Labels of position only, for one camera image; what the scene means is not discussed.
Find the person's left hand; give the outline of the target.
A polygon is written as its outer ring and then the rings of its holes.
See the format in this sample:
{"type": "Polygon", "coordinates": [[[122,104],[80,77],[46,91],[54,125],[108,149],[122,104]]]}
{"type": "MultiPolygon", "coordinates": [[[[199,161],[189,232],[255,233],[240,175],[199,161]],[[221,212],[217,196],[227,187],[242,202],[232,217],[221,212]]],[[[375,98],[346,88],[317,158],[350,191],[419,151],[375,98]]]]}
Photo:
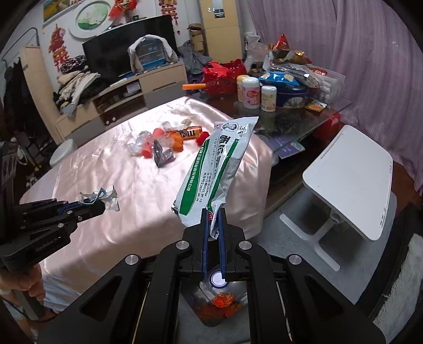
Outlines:
{"type": "Polygon", "coordinates": [[[23,274],[1,269],[0,289],[1,296],[15,305],[18,305],[19,301],[14,290],[28,292],[30,297],[42,301],[45,298],[45,289],[40,265],[34,265],[27,273],[23,274]]]}

